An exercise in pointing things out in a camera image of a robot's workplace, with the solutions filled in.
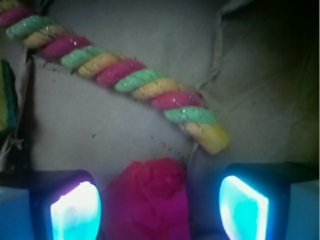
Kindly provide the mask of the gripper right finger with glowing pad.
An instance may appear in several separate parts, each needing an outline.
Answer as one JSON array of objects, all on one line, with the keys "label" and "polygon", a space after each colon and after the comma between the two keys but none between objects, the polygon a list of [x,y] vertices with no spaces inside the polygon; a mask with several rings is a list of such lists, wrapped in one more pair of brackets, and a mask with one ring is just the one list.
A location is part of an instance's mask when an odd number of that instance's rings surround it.
[{"label": "gripper right finger with glowing pad", "polygon": [[320,170],[314,162],[233,163],[189,177],[194,240],[317,240]]}]

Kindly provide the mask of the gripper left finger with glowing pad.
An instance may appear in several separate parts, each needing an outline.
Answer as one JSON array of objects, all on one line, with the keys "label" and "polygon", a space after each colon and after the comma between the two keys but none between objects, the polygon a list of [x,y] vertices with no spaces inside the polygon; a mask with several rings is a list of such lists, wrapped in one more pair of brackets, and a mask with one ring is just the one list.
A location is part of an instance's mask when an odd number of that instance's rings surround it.
[{"label": "gripper left finger with glowing pad", "polygon": [[94,240],[100,192],[85,170],[23,170],[0,174],[2,240]]}]

